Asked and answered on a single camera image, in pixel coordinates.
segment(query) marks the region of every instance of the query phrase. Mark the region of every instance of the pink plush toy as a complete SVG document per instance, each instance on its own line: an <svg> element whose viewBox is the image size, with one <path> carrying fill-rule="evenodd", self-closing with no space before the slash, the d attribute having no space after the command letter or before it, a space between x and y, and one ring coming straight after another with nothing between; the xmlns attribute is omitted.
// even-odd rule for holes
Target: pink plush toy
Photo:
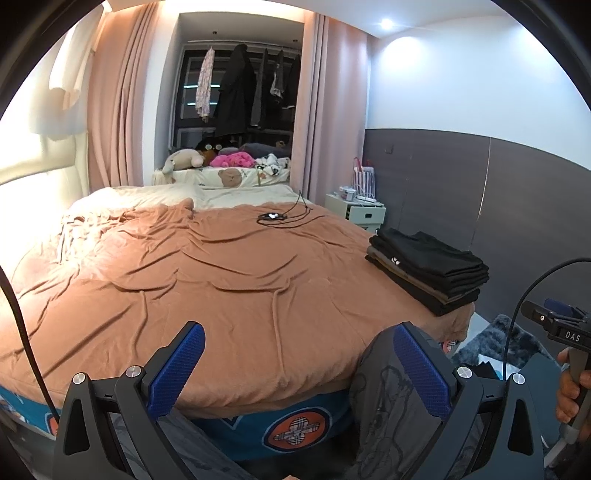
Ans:
<svg viewBox="0 0 591 480"><path fill-rule="evenodd" d="M218 155L209 166L217 168L252 168L255 166L255 160L246 152L236 152L231 155Z"/></svg>

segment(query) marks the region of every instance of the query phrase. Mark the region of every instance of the pants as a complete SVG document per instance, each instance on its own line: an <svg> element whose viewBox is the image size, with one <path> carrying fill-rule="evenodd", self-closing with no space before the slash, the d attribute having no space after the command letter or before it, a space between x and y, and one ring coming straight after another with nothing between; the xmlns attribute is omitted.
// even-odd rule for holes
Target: pants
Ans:
<svg viewBox="0 0 591 480"><path fill-rule="evenodd" d="M397 480L416 461L440 425L429 415L394 353L393 327L381 332L363 354L350 389L359 429L355 464L343 480ZM113 415L117 437L138 480L151 480L127 434L121 416ZM173 410L159 426L199 480L256 480L228 459L193 423ZM463 476L481 424L476 424L448 478Z"/></svg>

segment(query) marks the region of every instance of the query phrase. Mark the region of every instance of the drawer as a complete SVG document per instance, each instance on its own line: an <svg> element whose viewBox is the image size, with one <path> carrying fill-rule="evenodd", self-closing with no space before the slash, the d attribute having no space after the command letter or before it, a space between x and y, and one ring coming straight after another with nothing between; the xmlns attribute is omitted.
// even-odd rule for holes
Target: drawer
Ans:
<svg viewBox="0 0 591 480"><path fill-rule="evenodd" d="M381 225L386 216L383 207L354 207L349 208L347 219L355 225Z"/></svg>

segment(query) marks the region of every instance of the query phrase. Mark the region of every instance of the bedside table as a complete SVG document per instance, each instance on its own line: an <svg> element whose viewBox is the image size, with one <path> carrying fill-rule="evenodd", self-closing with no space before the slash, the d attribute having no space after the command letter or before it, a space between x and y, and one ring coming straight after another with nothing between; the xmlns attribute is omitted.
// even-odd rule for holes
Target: bedside table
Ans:
<svg viewBox="0 0 591 480"><path fill-rule="evenodd" d="M386 216L386 207L383 203L362 202L360 200L347 202L333 194L326 195L324 207L367 230L369 233L375 233Z"/></svg>

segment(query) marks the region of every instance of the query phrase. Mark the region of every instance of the clothing rack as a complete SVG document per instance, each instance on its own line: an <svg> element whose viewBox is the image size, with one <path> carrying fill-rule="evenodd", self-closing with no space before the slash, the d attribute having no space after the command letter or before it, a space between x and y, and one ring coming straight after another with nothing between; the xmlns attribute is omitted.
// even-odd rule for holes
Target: clothing rack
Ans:
<svg viewBox="0 0 591 480"><path fill-rule="evenodd" d="M253 50L260 50L261 53L267 49L269 51L276 51L277 53L281 50L283 50L283 52L285 54L290 54L292 56L297 56L297 55L301 55L301 49L300 48L290 48L290 47L284 47L283 45L279 45L277 43L265 43L265 42L253 42L253 41L248 41L248 40L189 40L187 42L189 45L193 46L193 45L203 45L206 47L213 47L215 48L216 46L221 47L221 46L228 46L228 47L236 47L237 45L240 45L241 43L244 43L248 48L251 48Z"/></svg>

